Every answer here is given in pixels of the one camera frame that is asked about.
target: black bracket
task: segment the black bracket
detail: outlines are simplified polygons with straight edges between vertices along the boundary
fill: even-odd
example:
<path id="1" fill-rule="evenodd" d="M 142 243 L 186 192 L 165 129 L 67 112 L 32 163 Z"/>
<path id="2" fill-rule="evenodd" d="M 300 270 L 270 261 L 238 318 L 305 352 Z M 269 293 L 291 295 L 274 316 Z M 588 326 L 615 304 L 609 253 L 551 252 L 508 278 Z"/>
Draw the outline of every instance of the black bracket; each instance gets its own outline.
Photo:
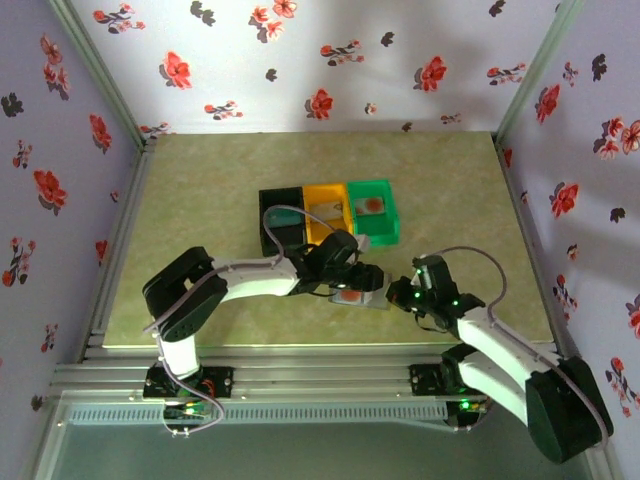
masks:
<path id="1" fill-rule="evenodd" d="M 230 398 L 233 389 L 232 367 L 201 367 L 200 370 L 186 378 L 184 382 L 194 390 L 214 398 Z M 193 399 L 194 395 L 173 383 L 162 365 L 151 367 L 147 371 L 143 398 L 184 398 Z"/>
<path id="2" fill-rule="evenodd" d="M 411 384 L 411 393 L 416 397 L 484 395 L 463 383 L 452 382 L 447 365 L 442 363 L 409 365 L 409 383 Z"/>

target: cable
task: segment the cable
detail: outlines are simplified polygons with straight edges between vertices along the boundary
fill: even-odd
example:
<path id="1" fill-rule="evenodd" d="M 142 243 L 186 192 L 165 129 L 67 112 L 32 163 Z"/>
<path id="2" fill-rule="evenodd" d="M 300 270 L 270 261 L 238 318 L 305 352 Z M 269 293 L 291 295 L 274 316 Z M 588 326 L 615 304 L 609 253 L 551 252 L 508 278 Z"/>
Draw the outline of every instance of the cable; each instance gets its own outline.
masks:
<path id="1" fill-rule="evenodd" d="M 518 337 L 513 335 L 511 332 L 509 332 L 508 330 L 504 329 L 500 325 L 500 323 L 498 323 L 498 320 L 493 315 L 493 307 L 495 307 L 499 302 L 501 302 L 502 299 L 507 294 L 507 276 L 506 276 L 506 274 L 504 272 L 504 269 L 502 268 L 502 265 L 500 265 L 500 263 L 493 256 L 491 256 L 490 254 L 488 254 L 484 250 L 480 250 L 479 248 L 470 247 L 470 246 L 466 246 L 466 245 L 459 245 L 459 246 L 455 246 L 455 247 L 445 248 L 443 250 L 439 250 L 439 251 L 437 251 L 435 253 L 432 253 L 431 255 L 441 255 L 443 253 L 451 252 L 451 251 L 454 251 L 454 250 L 469 250 L 469 251 L 472 251 L 472 252 L 479 253 L 480 255 L 488 258 L 497 267 L 498 272 L 500 272 L 500 277 L 502 278 L 502 290 L 500 292 L 500 295 L 498 295 L 498 297 L 487 306 L 487 314 L 489 315 L 489 319 L 490 319 L 489 326 L 491 328 L 497 328 L 498 330 L 500 330 L 500 332 L 503 335 L 506 335 L 513 342 L 515 342 L 518 345 L 520 345 L 520 347 L 523 350 L 525 350 L 529 355 L 531 355 L 533 357 L 534 361 L 540 361 L 546 367 L 550 368 L 554 373 L 556 373 L 556 375 L 558 375 L 562 379 L 562 381 L 573 391 L 573 393 L 576 394 L 576 396 L 580 399 L 580 401 L 584 404 L 584 406 L 587 407 L 587 410 L 589 410 L 589 413 L 593 416 L 593 419 L 596 421 L 596 423 L 598 424 L 598 428 L 600 429 L 600 435 L 601 435 L 600 443 L 598 445 L 594 445 L 593 448 L 595 448 L 598 451 L 604 450 L 606 448 L 607 444 L 609 443 L 609 432 L 607 430 L 607 426 L 604 423 L 604 420 L 602 419 L 602 416 L 598 412 L 598 409 L 595 407 L 595 405 L 593 405 L 593 403 L 591 403 L 591 400 L 589 400 L 589 398 L 585 395 L 585 393 L 582 390 L 580 390 L 580 387 L 578 387 L 573 382 L 573 380 L 571 380 L 569 378 L 569 376 L 566 373 L 564 373 L 562 370 L 560 370 L 556 365 L 554 365 L 551 361 L 549 361 L 545 356 L 540 355 L 540 353 L 537 350 L 535 350 L 534 348 L 531 348 L 527 343 L 523 342 Z"/>
<path id="2" fill-rule="evenodd" d="M 418 325 L 418 328 L 421 328 L 422 330 L 426 331 L 426 332 L 436 332 L 436 333 L 449 333 L 446 330 L 438 330 L 437 328 L 433 328 L 433 327 L 423 327 L 422 325 L 420 325 L 420 318 L 418 317 L 418 315 L 414 315 L 414 318 L 416 320 L 416 325 Z"/>
<path id="3" fill-rule="evenodd" d="M 335 293 L 316 293 L 316 292 L 307 292 L 307 293 L 309 295 L 313 295 L 314 297 L 322 297 L 322 298 L 329 298 L 335 295 Z"/>

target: black bin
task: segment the black bin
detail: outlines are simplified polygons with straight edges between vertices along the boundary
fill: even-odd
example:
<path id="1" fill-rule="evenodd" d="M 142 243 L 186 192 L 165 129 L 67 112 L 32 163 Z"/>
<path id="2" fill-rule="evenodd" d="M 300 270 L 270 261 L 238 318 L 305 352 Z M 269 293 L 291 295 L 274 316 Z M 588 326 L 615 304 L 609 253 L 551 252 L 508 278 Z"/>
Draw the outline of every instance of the black bin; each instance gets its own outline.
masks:
<path id="1" fill-rule="evenodd" d="M 262 245 L 262 255 L 270 257 L 278 253 L 278 247 L 267 235 L 262 223 L 264 212 L 274 205 L 291 205 L 304 209 L 302 198 L 302 187 L 273 188 L 260 190 L 258 192 L 260 202 L 260 244 Z M 307 231 L 304 218 L 297 225 L 271 228 L 276 238 L 282 243 L 285 250 L 301 247 L 307 242 Z"/>

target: green bin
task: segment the green bin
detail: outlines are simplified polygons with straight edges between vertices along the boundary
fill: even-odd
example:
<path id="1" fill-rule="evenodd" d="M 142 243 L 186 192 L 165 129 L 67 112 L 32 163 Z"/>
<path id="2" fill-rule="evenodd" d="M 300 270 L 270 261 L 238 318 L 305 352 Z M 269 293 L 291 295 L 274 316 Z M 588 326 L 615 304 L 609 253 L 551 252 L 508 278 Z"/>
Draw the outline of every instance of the green bin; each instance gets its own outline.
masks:
<path id="1" fill-rule="evenodd" d="M 347 193 L 353 216 L 354 233 L 367 235 L 371 239 L 372 247 L 397 244 L 400 237 L 400 221 L 389 181 L 350 182 L 347 183 Z M 382 198 L 384 213 L 375 215 L 358 215 L 356 213 L 358 199 L 375 197 Z"/>

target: purple wall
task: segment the purple wall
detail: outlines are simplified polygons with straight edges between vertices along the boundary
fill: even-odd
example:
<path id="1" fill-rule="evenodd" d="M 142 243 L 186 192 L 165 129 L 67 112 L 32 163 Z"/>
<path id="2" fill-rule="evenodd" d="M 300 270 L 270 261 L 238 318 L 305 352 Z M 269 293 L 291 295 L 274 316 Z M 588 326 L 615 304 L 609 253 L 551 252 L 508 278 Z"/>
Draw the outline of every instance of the purple wall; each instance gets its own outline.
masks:
<path id="1" fill-rule="evenodd" d="M 633 0 L 586 2 L 504 147 L 548 293 L 591 365 L 626 478 L 640 426 L 640 65 Z"/>
<path id="2" fill-rule="evenodd" d="M 45 1 L 5 7 L 0 58 L 0 478 L 15 479 L 54 366 L 82 345 L 135 147 Z"/>

